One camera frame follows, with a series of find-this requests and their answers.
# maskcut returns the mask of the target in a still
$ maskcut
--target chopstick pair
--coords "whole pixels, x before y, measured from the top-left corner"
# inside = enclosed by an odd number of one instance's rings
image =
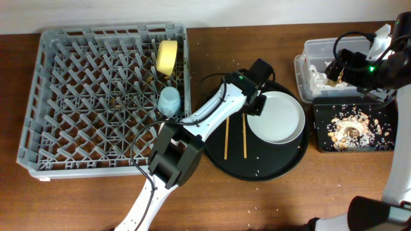
[[[229,124],[230,117],[226,119],[225,124],[225,146],[224,146],[224,160],[227,160],[228,147],[229,147]],[[247,133],[245,126],[245,114],[243,113],[243,147],[244,147],[244,158],[247,158]]]

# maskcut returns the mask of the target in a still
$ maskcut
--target white plate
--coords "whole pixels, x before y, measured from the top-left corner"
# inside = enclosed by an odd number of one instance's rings
[[[300,103],[288,94],[271,91],[260,116],[247,115],[254,134],[265,142],[285,144],[297,138],[306,122]]]

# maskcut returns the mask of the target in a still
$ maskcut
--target white wall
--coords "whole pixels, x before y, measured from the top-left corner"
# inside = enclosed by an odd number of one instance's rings
[[[391,21],[411,0],[1,0],[0,33],[182,22],[189,28]]]

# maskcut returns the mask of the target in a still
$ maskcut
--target round black tray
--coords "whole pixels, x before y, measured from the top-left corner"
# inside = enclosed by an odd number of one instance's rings
[[[298,99],[285,87],[267,82],[262,92],[279,91]],[[224,173],[248,181],[271,180],[283,176],[293,169],[304,156],[310,143],[310,126],[306,116],[304,130],[292,142],[270,144],[254,135],[247,118],[247,158],[243,154],[242,113],[230,116],[227,160],[224,160],[225,121],[209,136],[205,153],[209,160]]]

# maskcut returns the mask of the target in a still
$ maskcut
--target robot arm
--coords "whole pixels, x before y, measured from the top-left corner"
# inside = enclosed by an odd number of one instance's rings
[[[212,132],[239,110],[260,115],[265,96],[260,95],[259,90],[271,74],[274,74],[273,68],[259,59],[248,71],[228,74],[226,82],[217,93],[198,111],[183,119],[181,124],[162,125],[148,159],[149,177],[154,182],[155,189],[152,189],[151,182],[147,179],[130,212],[117,226],[117,231],[148,230],[168,195],[186,183],[197,168],[204,142]],[[176,146],[177,141],[187,144],[184,151]]]

